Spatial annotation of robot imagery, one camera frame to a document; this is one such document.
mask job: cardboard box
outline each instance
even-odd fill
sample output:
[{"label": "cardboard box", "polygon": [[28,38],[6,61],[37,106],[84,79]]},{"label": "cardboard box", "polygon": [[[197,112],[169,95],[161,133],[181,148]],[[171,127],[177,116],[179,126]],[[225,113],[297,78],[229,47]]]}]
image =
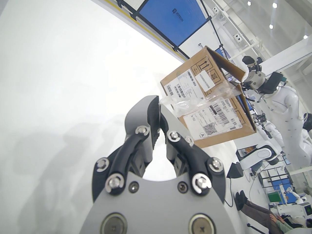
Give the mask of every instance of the cardboard box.
[{"label": "cardboard box", "polygon": [[[208,47],[187,60],[160,83],[168,96],[203,98],[214,92],[226,79],[223,68],[241,81],[245,72]],[[200,147],[208,147],[245,137],[256,132],[243,95],[224,100],[179,117]]]}]

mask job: brown pants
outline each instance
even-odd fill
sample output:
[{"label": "brown pants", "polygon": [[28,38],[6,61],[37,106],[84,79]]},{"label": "brown pants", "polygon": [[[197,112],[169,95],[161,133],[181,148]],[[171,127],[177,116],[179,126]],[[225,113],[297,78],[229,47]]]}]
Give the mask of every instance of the brown pants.
[{"label": "brown pants", "polygon": [[277,224],[271,220],[270,214],[272,214],[272,212],[270,210],[247,201],[242,208],[242,212],[262,226],[268,228],[271,234],[283,234]]}]

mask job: dark shoe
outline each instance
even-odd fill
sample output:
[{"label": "dark shoe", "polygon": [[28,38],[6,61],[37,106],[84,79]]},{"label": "dark shoe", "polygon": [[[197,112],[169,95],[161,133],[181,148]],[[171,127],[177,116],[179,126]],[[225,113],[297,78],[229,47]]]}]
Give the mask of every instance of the dark shoe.
[{"label": "dark shoe", "polygon": [[245,196],[245,193],[244,193],[243,190],[241,191],[240,196],[241,196],[241,199],[242,199],[243,203],[246,204],[248,199]]},{"label": "dark shoe", "polygon": [[234,201],[235,201],[237,211],[240,211],[243,208],[244,203],[243,203],[242,198],[238,192],[235,195]]}]

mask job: metal screw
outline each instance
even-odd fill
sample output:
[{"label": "metal screw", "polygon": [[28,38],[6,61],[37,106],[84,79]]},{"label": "metal screw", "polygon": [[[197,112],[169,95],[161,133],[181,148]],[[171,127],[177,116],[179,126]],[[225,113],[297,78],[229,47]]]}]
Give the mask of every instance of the metal screw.
[{"label": "metal screw", "polygon": [[118,213],[108,215],[101,226],[101,234],[126,234],[127,232],[126,218]]},{"label": "metal screw", "polygon": [[123,187],[124,184],[124,177],[119,173],[114,173],[106,179],[105,189],[108,193],[110,193],[112,189]]},{"label": "metal screw", "polygon": [[136,134],[144,134],[144,136],[147,136],[149,133],[149,128],[146,126],[138,126],[136,128]]},{"label": "metal screw", "polygon": [[202,173],[193,176],[192,186],[198,194],[201,194],[204,189],[212,187],[210,179]]},{"label": "metal screw", "polygon": [[190,234],[214,234],[214,224],[211,219],[204,214],[196,214],[189,224]]},{"label": "metal screw", "polygon": [[97,160],[97,172],[105,171],[109,166],[109,160],[107,158],[101,158]]},{"label": "metal screw", "polygon": [[199,180],[197,180],[197,186],[201,189],[205,189],[207,188],[208,184],[206,179],[204,179],[203,177],[201,177]]},{"label": "metal screw", "polygon": [[182,194],[185,194],[188,191],[187,184],[184,181],[179,182],[177,189]]},{"label": "metal screw", "polygon": [[168,139],[172,142],[178,142],[180,141],[181,138],[179,137],[179,134],[176,131],[171,131],[168,134]]},{"label": "metal screw", "polygon": [[109,180],[108,184],[113,189],[114,188],[118,188],[119,184],[120,184],[120,179],[118,179],[117,177],[112,178],[112,179]]},{"label": "metal screw", "polygon": [[190,147],[193,147],[194,145],[194,140],[190,136],[185,137],[185,141],[190,144]]},{"label": "metal screw", "polygon": [[213,158],[213,161],[211,164],[209,164],[209,167],[214,171],[214,172],[221,172],[223,171],[223,163],[218,159],[218,158]]},{"label": "metal screw", "polygon": [[172,139],[177,139],[177,138],[179,137],[179,135],[178,135],[176,132],[172,132],[172,133],[170,134],[170,137],[171,137]]},{"label": "metal screw", "polygon": [[134,194],[138,191],[139,185],[136,181],[133,181],[129,184],[129,192]]}]

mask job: white robot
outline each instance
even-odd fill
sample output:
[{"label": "white robot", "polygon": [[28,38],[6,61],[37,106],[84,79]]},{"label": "white robot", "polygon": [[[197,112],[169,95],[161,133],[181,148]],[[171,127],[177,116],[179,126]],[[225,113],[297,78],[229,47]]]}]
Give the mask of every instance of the white robot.
[{"label": "white robot", "polygon": [[306,139],[303,112],[299,108],[297,92],[281,83],[283,75],[273,72],[269,79],[261,72],[259,63],[245,56],[243,62],[249,67],[249,75],[243,83],[245,90],[254,90],[261,95],[269,107],[272,122],[282,135],[283,152],[290,163],[296,167],[312,164],[312,144]]},{"label": "white robot", "polygon": [[291,187],[286,189],[286,193],[291,193],[294,195],[294,197],[297,199],[295,202],[296,204],[303,204],[307,200],[305,196],[300,197],[297,193],[293,192]]}]

